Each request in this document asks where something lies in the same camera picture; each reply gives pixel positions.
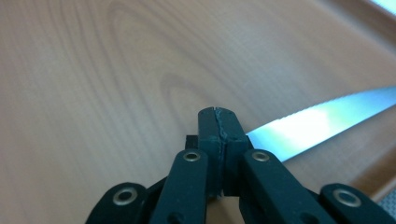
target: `shiny metal blade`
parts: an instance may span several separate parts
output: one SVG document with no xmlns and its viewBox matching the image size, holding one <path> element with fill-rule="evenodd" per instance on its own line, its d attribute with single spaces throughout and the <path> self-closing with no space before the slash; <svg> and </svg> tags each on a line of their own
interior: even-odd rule
<svg viewBox="0 0 396 224">
<path fill-rule="evenodd" d="M 276 119 L 249 133 L 255 148 L 285 161 L 396 105 L 396 86 L 362 91 Z"/>
</svg>

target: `serrated blade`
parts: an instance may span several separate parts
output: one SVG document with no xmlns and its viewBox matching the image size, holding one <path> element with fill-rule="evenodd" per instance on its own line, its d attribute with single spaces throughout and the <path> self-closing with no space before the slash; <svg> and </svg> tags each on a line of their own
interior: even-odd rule
<svg viewBox="0 0 396 224">
<path fill-rule="evenodd" d="M 247 133 L 255 148 L 281 161 L 396 105 L 396 86 L 361 91 L 276 119 Z"/>
</svg>

